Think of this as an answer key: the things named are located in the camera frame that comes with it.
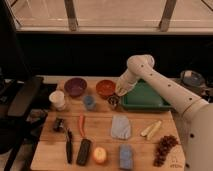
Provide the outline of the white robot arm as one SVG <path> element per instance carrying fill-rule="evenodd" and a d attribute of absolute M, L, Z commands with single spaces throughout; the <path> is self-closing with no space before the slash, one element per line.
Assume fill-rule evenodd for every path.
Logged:
<path fill-rule="evenodd" d="M 147 82 L 190 123 L 185 171 L 213 171 L 213 103 L 155 71 L 154 63 L 151 55 L 129 57 L 115 93 L 123 96 L 139 79 Z"/>

